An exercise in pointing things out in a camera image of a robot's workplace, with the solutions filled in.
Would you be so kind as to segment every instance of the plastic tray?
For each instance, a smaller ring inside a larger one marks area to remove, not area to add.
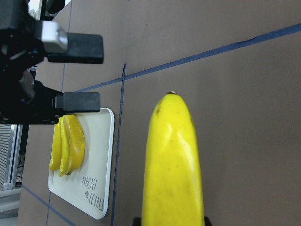
[[[59,177],[59,170],[49,171],[51,192],[95,219],[108,209],[114,115],[109,108],[98,113],[75,114],[85,136],[85,156],[80,168]]]

